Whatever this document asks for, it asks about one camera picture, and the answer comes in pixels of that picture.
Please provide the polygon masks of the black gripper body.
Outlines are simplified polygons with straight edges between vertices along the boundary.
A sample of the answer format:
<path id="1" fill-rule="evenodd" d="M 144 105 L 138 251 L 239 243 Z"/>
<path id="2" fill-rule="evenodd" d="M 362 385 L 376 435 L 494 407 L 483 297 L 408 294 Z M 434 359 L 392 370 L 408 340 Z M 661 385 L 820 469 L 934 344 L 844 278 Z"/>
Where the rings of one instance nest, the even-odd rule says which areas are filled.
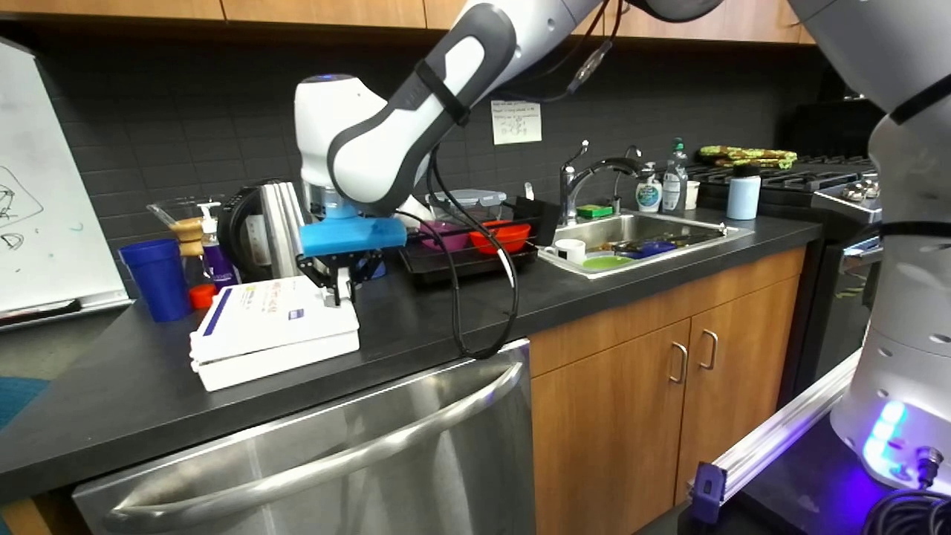
<path id="1" fill-rule="evenodd" d="M 298 270 L 334 303 L 352 300 L 359 282 L 370 282 L 383 266 L 380 254 L 298 257 Z"/>

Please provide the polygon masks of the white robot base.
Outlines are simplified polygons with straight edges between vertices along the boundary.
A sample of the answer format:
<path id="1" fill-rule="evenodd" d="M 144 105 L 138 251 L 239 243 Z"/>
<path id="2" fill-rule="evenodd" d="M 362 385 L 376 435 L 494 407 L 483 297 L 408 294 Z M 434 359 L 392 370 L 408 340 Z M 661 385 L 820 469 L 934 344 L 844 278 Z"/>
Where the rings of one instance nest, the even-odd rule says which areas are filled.
<path id="1" fill-rule="evenodd" d="M 951 487 L 951 0 L 792 0 L 842 81 L 882 111 L 882 266 L 833 432 L 894 487 Z"/>

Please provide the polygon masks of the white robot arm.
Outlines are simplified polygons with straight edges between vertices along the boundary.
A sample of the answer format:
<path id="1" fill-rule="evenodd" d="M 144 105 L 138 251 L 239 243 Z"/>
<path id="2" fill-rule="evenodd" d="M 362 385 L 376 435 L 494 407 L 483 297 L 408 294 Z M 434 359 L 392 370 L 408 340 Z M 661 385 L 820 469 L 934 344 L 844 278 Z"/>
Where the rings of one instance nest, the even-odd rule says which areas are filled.
<path id="1" fill-rule="evenodd" d="M 396 212 L 431 153 L 497 86 L 564 41 L 598 0 L 468 0 L 456 28 L 380 98 L 353 75 L 315 75 L 295 90 L 300 179 L 327 196 L 300 230 L 298 267 L 324 289 L 359 254 L 408 243 Z"/>

